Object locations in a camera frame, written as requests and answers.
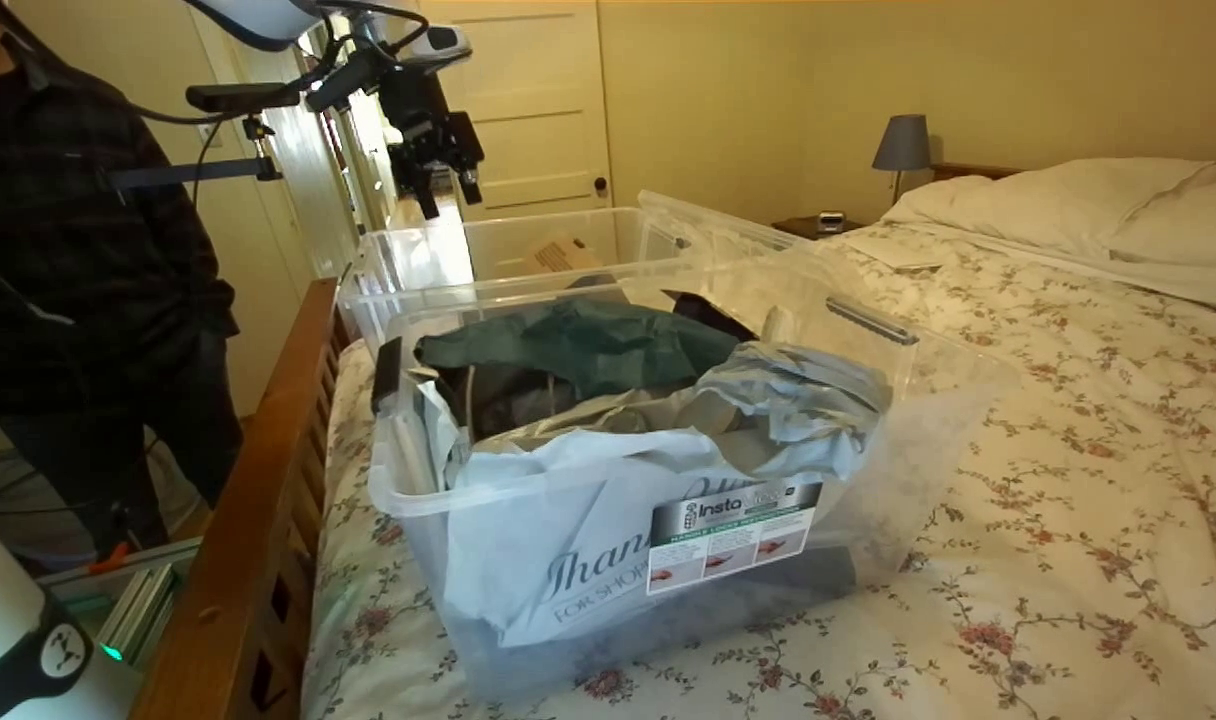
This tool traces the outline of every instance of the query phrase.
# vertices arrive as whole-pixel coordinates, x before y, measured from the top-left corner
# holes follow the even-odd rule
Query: person
[[[167,540],[143,434],[216,503],[238,447],[223,342],[236,290],[180,182],[105,81],[32,52],[0,8],[0,430],[95,557]]]

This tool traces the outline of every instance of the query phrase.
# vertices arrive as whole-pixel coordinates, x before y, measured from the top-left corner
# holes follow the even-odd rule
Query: label on bin
[[[821,482],[742,482],[652,512],[644,591],[676,591],[806,548]]]

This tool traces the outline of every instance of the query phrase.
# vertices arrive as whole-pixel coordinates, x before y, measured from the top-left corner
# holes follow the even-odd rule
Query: pillow
[[[1056,257],[1109,257],[1109,240],[1206,160],[1091,155],[1003,180],[961,176],[908,192],[886,218],[934,218]]]
[[[1115,258],[1216,269],[1216,176],[1183,182],[1110,236]]]

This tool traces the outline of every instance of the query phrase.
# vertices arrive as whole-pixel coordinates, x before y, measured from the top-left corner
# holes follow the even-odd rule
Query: wooden bed frame
[[[932,176],[1008,167],[932,163]],[[344,342],[333,284],[320,281],[301,304],[133,716],[301,716],[333,373]]]

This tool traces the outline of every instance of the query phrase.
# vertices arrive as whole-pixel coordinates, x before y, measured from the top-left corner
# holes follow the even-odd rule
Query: lamp
[[[922,114],[886,114],[876,163],[880,173],[895,173],[893,205],[898,200],[898,176],[926,167],[926,118]]]

